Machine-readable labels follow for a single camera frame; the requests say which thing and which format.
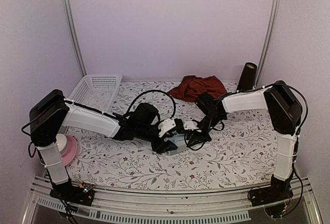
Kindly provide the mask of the blue orange patterned towel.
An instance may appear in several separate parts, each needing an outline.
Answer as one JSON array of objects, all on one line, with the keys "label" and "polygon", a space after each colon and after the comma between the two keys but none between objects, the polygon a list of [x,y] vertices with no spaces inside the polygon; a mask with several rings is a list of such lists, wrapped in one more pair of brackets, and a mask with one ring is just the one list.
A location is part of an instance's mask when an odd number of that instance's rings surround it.
[{"label": "blue orange patterned towel", "polygon": [[177,148],[174,150],[166,151],[165,152],[166,155],[174,155],[174,154],[177,154],[179,152],[184,152],[189,149],[185,143],[184,134],[179,134],[179,135],[175,135],[173,137],[166,138],[165,142],[171,142],[177,146]]}]

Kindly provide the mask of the dark red towel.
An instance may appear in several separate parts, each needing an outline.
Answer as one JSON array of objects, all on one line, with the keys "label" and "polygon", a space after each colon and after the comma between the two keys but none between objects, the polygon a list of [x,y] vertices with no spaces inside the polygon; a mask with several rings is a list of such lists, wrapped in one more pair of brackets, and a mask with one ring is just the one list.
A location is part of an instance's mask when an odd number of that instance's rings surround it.
[{"label": "dark red towel", "polygon": [[194,102],[202,93],[208,93],[218,98],[227,93],[223,83],[215,76],[197,77],[195,75],[184,76],[181,83],[171,89],[168,94],[173,98]]}]

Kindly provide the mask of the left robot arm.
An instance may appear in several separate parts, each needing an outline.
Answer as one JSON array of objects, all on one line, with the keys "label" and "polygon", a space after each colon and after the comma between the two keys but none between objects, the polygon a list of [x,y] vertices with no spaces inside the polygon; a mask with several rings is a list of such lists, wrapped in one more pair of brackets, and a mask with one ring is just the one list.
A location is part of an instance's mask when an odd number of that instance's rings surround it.
[{"label": "left robot arm", "polygon": [[164,135],[176,126],[173,118],[161,120],[159,111],[149,103],[140,103],[134,111],[125,114],[108,114],[95,108],[84,106],[64,97],[55,89],[45,96],[29,112],[27,135],[39,152],[44,167],[65,200],[73,200],[77,190],[70,182],[66,167],[56,146],[56,136],[62,126],[75,127],[104,135],[114,140],[146,140],[156,153],[177,149]]}]

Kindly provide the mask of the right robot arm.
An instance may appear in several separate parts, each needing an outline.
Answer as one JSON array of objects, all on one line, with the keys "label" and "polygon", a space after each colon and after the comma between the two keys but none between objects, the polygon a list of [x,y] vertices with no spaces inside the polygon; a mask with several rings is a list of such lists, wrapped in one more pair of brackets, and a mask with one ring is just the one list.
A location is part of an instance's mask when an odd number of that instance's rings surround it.
[{"label": "right robot arm", "polygon": [[231,92],[218,98],[203,93],[196,104],[205,116],[185,135],[184,141],[188,148],[208,142],[209,132],[226,120],[229,113],[267,110],[277,139],[277,156],[272,176],[276,183],[267,189],[266,194],[270,201],[278,201],[287,191],[283,182],[290,181],[294,174],[299,135],[308,114],[308,107],[302,106],[296,98],[297,92],[284,81],[276,81],[259,89]]}]

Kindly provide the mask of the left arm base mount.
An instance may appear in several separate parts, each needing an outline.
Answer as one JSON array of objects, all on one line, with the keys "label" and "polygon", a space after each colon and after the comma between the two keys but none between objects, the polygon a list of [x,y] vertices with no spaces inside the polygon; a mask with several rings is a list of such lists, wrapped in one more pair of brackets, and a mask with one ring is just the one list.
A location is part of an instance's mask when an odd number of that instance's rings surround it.
[{"label": "left arm base mount", "polygon": [[71,182],[65,182],[59,185],[52,184],[49,195],[63,202],[91,206],[95,191],[93,189],[86,189],[85,187],[74,186]]}]

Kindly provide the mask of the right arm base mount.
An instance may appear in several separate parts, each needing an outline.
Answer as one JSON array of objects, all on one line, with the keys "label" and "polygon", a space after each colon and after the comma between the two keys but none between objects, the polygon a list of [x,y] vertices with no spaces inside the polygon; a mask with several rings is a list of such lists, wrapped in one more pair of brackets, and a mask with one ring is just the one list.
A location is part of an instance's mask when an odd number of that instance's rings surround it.
[{"label": "right arm base mount", "polygon": [[282,181],[272,176],[270,186],[251,189],[247,197],[251,201],[252,206],[260,206],[292,198],[293,192],[290,181],[290,179]]}]

